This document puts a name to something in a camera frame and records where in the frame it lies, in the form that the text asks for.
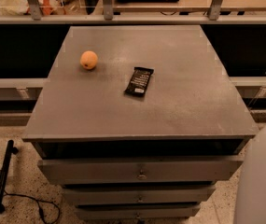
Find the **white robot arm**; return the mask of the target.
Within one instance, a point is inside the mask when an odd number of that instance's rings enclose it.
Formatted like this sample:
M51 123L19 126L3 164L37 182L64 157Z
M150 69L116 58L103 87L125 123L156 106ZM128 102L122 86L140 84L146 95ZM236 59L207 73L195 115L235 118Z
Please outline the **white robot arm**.
M266 224L266 126L246 149L233 224Z

